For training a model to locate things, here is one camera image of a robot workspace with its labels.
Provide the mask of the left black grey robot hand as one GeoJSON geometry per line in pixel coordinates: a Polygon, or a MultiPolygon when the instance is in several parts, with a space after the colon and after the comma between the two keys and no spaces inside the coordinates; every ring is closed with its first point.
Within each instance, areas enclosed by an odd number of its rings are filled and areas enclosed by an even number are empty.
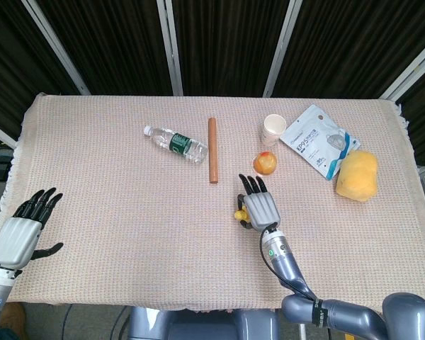
{"type": "Polygon", "coordinates": [[[18,206],[15,213],[0,229],[0,268],[19,271],[30,261],[56,254],[64,244],[56,243],[49,249],[37,249],[40,235],[62,193],[56,189],[39,190],[18,206]]]}

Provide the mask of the right black grey robot hand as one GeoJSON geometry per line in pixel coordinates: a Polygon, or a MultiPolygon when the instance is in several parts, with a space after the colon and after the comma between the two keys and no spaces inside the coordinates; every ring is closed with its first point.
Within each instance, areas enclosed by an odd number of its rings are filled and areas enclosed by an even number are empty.
{"type": "Polygon", "coordinates": [[[263,232],[268,226],[279,226],[281,217],[273,196],[260,176],[239,174],[246,194],[237,196],[237,211],[234,217],[245,229],[263,232]]]}

